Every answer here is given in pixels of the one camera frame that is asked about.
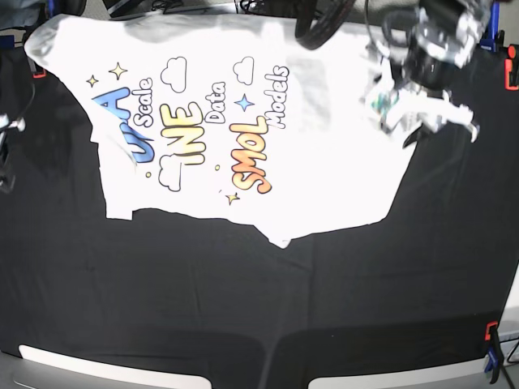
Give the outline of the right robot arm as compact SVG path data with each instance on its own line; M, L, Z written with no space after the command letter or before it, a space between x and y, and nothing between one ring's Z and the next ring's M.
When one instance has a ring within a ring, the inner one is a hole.
M1 114L1 192L3 194L11 193L15 184L8 137L13 132L24 132L25 128L26 122L24 118L11 120L6 113Z

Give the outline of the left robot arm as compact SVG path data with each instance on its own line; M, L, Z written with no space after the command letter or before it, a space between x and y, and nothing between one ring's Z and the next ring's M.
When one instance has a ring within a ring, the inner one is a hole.
M384 135L408 147L453 124L478 138L474 112L452 102L450 85L470 63L492 7L491 1L421 1L415 11L384 17L384 39L370 39L380 64L364 97Z

